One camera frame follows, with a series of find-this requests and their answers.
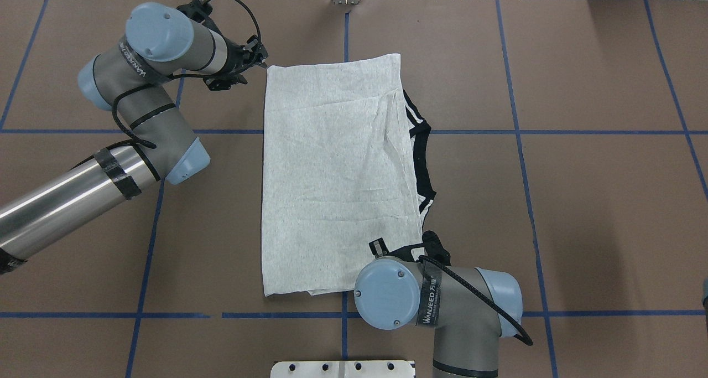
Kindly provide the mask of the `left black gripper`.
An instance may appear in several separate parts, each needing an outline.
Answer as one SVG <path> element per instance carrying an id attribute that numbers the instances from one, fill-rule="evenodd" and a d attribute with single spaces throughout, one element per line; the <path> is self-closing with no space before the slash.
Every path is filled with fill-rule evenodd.
<path id="1" fill-rule="evenodd" d="M 268 51 L 258 35 L 248 38 L 245 45 L 234 43 L 222 35 L 213 35 L 214 53 L 206 65 L 206 86 L 210 91 L 230 90 L 233 85 L 246 84 L 242 73 L 253 68 L 268 68 Z"/>

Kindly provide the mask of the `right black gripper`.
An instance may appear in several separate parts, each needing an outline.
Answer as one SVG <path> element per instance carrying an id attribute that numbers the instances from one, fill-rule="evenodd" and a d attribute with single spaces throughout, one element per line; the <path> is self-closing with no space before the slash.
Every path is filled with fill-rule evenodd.
<path id="1" fill-rule="evenodd" d="M 427 256 L 427 252 L 423 244 L 405 245 L 396 250 L 387 252 L 387 245 L 384 239 L 372 240 L 369 243 L 369 249 L 374 257 L 392 257 L 403 262 L 418 263 L 420 256 Z"/>

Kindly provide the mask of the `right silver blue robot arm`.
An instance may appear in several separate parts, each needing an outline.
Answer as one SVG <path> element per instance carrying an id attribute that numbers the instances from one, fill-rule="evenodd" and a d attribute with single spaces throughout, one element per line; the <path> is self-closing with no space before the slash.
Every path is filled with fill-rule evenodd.
<path id="1" fill-rule="evenodd" d="M 534 344 L 523 328 L 523 295 L 507 272 L 452 266 L 434 232 L 428 239 L 389 250 L 369 243 L 373 260 L 354 286 L 357 312 L 379 330 L 430 328 L 435 377 L 496 377 L 499 342 Z"/>

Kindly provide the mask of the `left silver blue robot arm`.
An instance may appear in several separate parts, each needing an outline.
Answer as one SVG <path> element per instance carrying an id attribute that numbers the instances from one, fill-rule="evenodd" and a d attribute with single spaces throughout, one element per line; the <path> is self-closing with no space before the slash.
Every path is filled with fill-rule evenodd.
<path id="1" fill-rule="evenodd" d="M 116 45 L 84 65 L 81 93 L 111 115 L 122 138 L 2 206 L 2 274 L 153 184 L 179 184 L 207 168 L 210 155 L 166 85 L 190 78 L 211 91 L 230 90 L 268 57 L 250 8 L 254 32 L 239 43 L 212 19 L 211 2 L 140 4 Z"/>

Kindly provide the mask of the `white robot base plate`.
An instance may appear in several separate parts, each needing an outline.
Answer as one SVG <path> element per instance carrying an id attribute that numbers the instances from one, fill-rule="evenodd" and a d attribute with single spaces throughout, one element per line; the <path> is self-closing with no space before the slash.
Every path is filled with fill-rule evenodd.
<path id="1" fill-rule="evenodd" d="M 277 362 L 270 377 L 416 377 L 414 361 L 331 360 Z"/>

